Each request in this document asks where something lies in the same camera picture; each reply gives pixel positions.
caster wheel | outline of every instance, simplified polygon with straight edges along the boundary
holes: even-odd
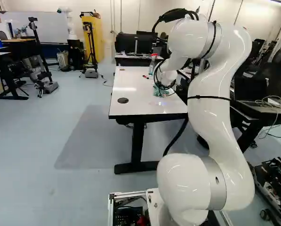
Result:
[[[265,221],[269,221],[270,220],[270,217],[267,213],[266,210],[262,210],[260,213],[259,213],[260,217],[265,220]]]
[[[255,141],[253,141],[253,142],[250,144],[250,147],[252,147],[252,148],[257,148],[257,144],[256,144],[256,142],[255,142]]]

white robotic arm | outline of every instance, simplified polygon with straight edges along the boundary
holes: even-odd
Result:
[[[180,226],[199,225],[208,210],[238,210],[254,197],[248,164],[230,123],[231,79],[251,51],[251,38],[240,27],[192,20],[188,15],[173,27],[168,40],[171,57],[161,66],[168,85],[187,58],[208,58],[210,67],[190,84],[188,116],[193,129],[209,145],[209,157],[169,154],[157,168],[160,195]]]

office chair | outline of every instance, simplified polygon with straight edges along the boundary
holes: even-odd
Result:
[[[258,58],[260,50],[260,44],[259,42],[253,41],[252,42],[252,49],[248,56],[248,58],[244,61],[244,63],[239,67],[239,69],[236,71],[235,76],[243,76],[243,73],[245,71],[248,71],[251,69],[251,71],[257,71],[258,67],[253,67],[252,62]]]
[[[265,63],[256,73],[256,78],[268,78],[268,95],[281,97],[281,50],[277,51],[271,63]]]
[[[255,42],[258,42],[258,45],[259,45],[259,50],[261,50],[262,46],[264,45],[265,43],[265,40],[264,39],[254,39]]]

black table frame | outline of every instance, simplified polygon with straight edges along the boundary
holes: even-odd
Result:
[[[186,117],[188,117],[187,113],[109,116],[109,119],[116,119],[121,125],[133,123],[131,162],[115,165],[114,173],[122,174],[156,170],[159,161],[141,161],[145,124],[185,119]]]
[[[162,61],[163,59],[155,59],[155,63]],[[148,67],[151,63],[150,58],[121,58],[115,57],[116,66],[140,66]]]

black desk leg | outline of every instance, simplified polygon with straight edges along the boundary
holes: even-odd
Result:
[[[114,173],[135,173],[156,170],[158,161],[141,162],[142,144],[144,140],[145,123],[134,123],[132,137],[132,155],[131,162],[118,164],[114,166]]]
[[[242,135],[238,139],[238,144],[242,153],[244,153],[250,147],[251,143],[257,137],[262,128],[263,124],[260,123],[260,120],[258,120],[257,122],[252,122],[242,133]]]

